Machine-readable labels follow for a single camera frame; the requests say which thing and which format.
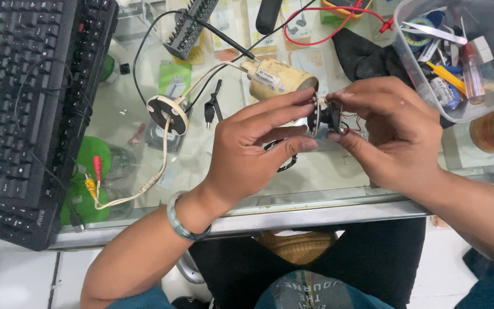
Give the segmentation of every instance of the yellow handle tool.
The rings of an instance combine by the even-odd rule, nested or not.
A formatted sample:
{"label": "yellow handle tool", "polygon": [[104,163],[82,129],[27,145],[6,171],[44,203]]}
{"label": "yellow handle tool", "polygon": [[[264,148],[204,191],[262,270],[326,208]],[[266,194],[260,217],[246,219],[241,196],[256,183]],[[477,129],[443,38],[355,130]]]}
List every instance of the yellow handle tool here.
{"label": "yellow handle tool", "polygon": [[437,76],[451,83],[451,85],[455,86],[458,89],[458,91],[462,92],[462,94],[466,96],[466,84],[464,83],[464,81],[458,79],[456,76],[451,74],[442,66],[436,66],[430,61],[426,61],[426,64],[429,65],[432,69],[434,69],[434,73]]}

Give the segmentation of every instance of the person's left hand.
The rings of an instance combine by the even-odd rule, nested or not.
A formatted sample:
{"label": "person's left hand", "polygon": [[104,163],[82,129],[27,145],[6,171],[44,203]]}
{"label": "person's left hand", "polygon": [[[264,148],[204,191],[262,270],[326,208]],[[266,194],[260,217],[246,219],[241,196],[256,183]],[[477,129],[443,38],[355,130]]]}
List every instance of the person's left hand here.
{"label": "person's left hand", "polygon": [[[209,173],[200,184],[217,199],[215,205],[228,208],[216,209],[217,213],[226,213],[262,190],[293,155],[317,148],[317,142],[305,135],[305,125],[280,128],[313,112],[314,92],[310,88],[258,102],[218,123]],[[262,148],[282,139],[268,151]]]}

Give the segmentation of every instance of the tiled floor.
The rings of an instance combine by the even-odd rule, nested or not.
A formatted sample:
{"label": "tiled floor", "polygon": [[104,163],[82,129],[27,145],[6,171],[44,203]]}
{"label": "tiled floor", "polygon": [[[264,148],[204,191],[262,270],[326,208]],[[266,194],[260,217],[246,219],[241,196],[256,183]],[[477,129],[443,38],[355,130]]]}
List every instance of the tiled floor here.
{"label": "tiled floor", "polygon": [[[428,227],[409,309],[454,308],[476,282],[461,259],[468,248],[452,229]],[[79,309],[83,278],[99,253],[61,253],[51,308]],[[53,252],[0,255],[0,309],[47,308],[56,258]],[[211,298],[205,285],[189,284],[176,268],[163,279],[162,286],[170,300],[178,296]]]}

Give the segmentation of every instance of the hand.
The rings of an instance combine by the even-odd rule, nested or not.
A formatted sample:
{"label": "hand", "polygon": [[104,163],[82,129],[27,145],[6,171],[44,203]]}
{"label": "hand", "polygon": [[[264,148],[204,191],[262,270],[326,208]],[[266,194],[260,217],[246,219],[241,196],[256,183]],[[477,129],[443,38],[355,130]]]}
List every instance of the hand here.
{"label": "hand", "polygon": [[343,102],[346,112],[367,121],[369,141],[353,131],[327,138],[346,148],[376,185],[409,195],[441,175],[439,112],[400,79],[356,81],[326,99]]}
{"label": "hand", "polygon": [[[219,212],[262,190],[293,155],[317,148],[305,135],[305,125],[279,128],[313,112],[314,92],[310,88],[258,102],[218,123],[211,166],[200,187],[228,208]],[[262,148],[285,138],[268,151]]]}

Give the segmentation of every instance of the yellow multimeter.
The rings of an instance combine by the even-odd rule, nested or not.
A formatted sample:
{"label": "yellow multimeter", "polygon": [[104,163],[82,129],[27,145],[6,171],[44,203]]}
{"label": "yellow multimeter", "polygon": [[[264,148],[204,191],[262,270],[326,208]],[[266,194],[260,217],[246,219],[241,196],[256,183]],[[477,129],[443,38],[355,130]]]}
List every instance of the yellow multimeter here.
{"label": "yellow multimeter", "polygon": [[[363,0],[360,8],[362,9],[368,9],[369,6],[373,0]],[[321,0],[321,7],[322,8],[328,8],[328,7],[353,7],[356,5],[356,0]],[[328,12],[332,13],[333,15],[336,15],[340,18],[346,18],[348,17],[352,11],[349,10],[329,10]],[[352,17],[350,18],[350,21],[357,21],[363,13],[360,14],[353,14]]]}

